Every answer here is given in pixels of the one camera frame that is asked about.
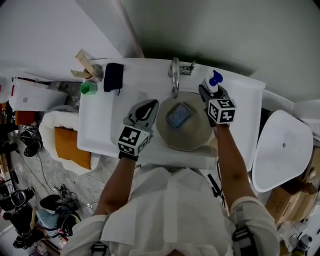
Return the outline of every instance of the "white bin lid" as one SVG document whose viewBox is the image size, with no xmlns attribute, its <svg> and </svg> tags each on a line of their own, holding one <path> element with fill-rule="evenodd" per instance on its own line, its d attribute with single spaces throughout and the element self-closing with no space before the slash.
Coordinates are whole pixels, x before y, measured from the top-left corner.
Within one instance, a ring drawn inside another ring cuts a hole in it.
<svg viewBox="0 0 320 256">
<path fill-rule="evenodd" d="M 266 121 L 255 151 L 252 182 L 269 191 L 302 174 L 313 151 L 313 134 L 303 122 L 283 110 Z"/>
</svg>

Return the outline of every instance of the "wrist strap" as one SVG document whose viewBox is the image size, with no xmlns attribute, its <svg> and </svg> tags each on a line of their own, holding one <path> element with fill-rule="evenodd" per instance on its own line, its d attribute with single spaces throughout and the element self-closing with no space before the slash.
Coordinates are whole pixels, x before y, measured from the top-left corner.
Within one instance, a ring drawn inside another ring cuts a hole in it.
<svg viewBox="0 0 320 256">
<path fill-rule="evenodd" d="M 139 156 L 137 155 L 137 156 L 135 156 L 135 155 L 133 155 L 133 154 L 128 154 L 128 153 L 125 153 L 125 152 L 122 152 L 122 151 L 120 151 L 120 153 L 119 153 L 119 159 L 121 159 L 121 158 L 128 158 L 128 159 L 131 159 L 131 160 L 133 160 L 133 161 L 138 161 L 138 158 L 139 158 Z"/>
</svg>

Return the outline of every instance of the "white cushion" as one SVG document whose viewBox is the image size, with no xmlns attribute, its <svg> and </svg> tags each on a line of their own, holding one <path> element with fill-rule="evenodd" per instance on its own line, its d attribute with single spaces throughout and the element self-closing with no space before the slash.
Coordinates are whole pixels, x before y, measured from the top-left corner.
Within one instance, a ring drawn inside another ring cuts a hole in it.
<svg viewBox="0 0 320 256">
<path fill-rule="evenodd" d="M 91 154 L 91 170 L 83 168 L 71 160 L 66 160 L 58 157 L 55 145 L 55 127 L 64 127 L 78 131 L 78 113 L 52 111 L 43 116 L 39 126 L 44 148 L 49 152 L 52 159 L 62 163 L 63 168 L 82 175 L 97 168 L 101 155 Z"/>
</svg>

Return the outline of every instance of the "green cup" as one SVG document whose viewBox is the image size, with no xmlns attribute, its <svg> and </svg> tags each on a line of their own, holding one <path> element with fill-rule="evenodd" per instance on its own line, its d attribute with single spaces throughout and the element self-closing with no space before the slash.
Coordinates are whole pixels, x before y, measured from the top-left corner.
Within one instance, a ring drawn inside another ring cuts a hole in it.
<svg viewBox="0 0 320 256">
<path fill-rule="evenodd" d="M 85 81 L 80 86 L 80 92 L 83 95 L 95 95 L 97 93 L 97 90 L 97 84 L 91 81 Z"/>
</svg>

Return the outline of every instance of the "soap dispenser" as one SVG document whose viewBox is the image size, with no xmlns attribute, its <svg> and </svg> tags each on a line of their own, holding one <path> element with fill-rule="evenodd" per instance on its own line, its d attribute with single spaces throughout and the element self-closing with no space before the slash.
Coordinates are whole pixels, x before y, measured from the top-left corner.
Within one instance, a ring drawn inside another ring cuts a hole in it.
<svg viewBox="0 0 320 256">
<path fill-rule="evenodd" d="M 218 83 L 224 80 L 222 75 L 217 71 L 213 70 L 213 73 L 208 73 L 203 80 L 202 84 L 208 89 L 212 94 L 218 91 Z"/>
</svg>

